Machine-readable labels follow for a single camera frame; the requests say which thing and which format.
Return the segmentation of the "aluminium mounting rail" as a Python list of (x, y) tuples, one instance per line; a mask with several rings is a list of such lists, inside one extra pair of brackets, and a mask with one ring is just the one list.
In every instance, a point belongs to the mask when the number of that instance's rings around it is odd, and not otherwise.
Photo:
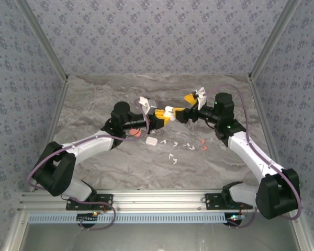
[[(135, 190), (99, 189), (113, 195), (113, 206), (120, 213), (139, 212), (199, 212), (206, 211), (205, 194), (221, 193), (220, 189)], [(66, 201), (46, 191), (23, 192), (17, 210), (25, 212), (65, 211)]]

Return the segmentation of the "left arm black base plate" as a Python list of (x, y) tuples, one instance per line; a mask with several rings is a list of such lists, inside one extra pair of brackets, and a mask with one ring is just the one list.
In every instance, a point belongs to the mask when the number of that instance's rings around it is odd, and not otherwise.
[(66, 210), (68, 211), (111, 211), (111, 207), (104, 204), (95, 204), (96, 202), (104, 202), (113, 205), (113, 194), (95, 193), (91, 194), (86, 202), (93, 202), (93, 204), (84, 204), (68, 199), (66, 203)]

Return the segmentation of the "aluminium table side rail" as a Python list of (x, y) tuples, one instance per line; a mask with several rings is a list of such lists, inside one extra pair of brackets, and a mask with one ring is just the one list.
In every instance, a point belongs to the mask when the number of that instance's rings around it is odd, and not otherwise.
[(249, 84), (250, 84), (250, 89), (251, 89), (253, 99), (256, 105), (256, 109), (259, 115), (259, 119), (262, 124), (262, 129), (263, 129), (263, 133), (265, 136), (265, 140), (266, 140), (266, 144), (267, 144), (270, 156), (275, 162), (280, 164), (281, 162), (279, 159), (278, 151), (275, 146), (275, 142), (274, 142), (271, 130), (270, 130), (270, 126), (269, 126), (269, 123), (265, 114), (265, 110), (260, 99), (260, 94), (257, 90), (256, 84), (254, 80), (252, 79), (252, 77), (249, 77)]
[[(68, 79), (69, 79), (69, 77), (67, 77), (65, 79), (65, 81), (63, 83), (63, 86), (61, 88), (61, 91), (60, 91), (60, 94), (59, 94), (59, 98), (57, 100), (57, 104), (55, 106), (55, 110), (54, 110), (54, 113), (53, 113), (53, 116), (52, 116), (52, 119), (51, 119), (51, 123), (50, 123), (50, 126), (49, 126), (48, 133), (47, 133), (46, 142), (45, 142), (43, 147), (46, 147), (47, 144), (50, 143), (53, 140), (53, 137), (55, 135), (55, 130), (56, 130), (56, 127), (57, 127), (57, 124), (58, 124), (58, 121), (59, 121), (59, 117), (60, 117), (60, 114), (61, 114), (63, 103), (64, 103), (64, 100), (65, 100), (65, 97), (66, 97), (66, 93), (67, 93), (67, 90), (68, 90)], [(37, 182), (32, 179), (32, 173), (30, 173), (28, 175), (28, 177), (27, 177), (27, 184), (30, 187), (29, 188), (30, 192), (35, 192), (37, 190), (37, 188), (35, 188)]]

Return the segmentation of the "grey metal base panel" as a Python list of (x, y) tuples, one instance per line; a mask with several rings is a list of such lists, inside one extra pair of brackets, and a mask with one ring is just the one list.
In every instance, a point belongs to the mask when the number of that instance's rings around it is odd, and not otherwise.
[(290, 223), (115, 224), (95, 232), (76, 224), (31, 224), (20, 251), (300, 251)]

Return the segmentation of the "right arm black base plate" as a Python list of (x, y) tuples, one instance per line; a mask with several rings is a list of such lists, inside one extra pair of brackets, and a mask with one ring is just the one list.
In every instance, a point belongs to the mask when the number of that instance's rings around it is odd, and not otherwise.
[(252, 206), (247, 204), (241, 205), (240, 202), (232, 200), (230, 195), (224, 193), (206, 193), (205, 205), (207, 210), (240, 210), (240, 209), (252, 209)]

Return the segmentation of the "aluminium frame post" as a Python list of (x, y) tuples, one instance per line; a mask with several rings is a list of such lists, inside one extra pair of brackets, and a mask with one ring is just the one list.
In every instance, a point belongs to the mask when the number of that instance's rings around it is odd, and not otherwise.
[(31, 7), (29, 6), (27, 0), (14, 0), (14, 1), (17, 4), (18, 8), (20, 9), (24, 18), (26, 19), (26, 22), (32, 29), (33, 34), (37, 38), (46, 56), (48, 57), (51, 64), (53, 65), (54, 70), (59, 75), (60, 79), (66, 82), (67, 80), (66, 72), (63, 66), (61, 65), (60, 60), (57, 57), (55, 51), (53, 50), (49, 39), (47, 38), (45, 32), (42, 30), (41, 25), (36, 15), (33, 13)]
[(300, 2), (301, 0), (286, 0), (285, 5), (278, 15), (271, 32), (265, 40), (265, 43), (249, 72), (249, 80), (251, 82), (254, 82), (257, 79)]

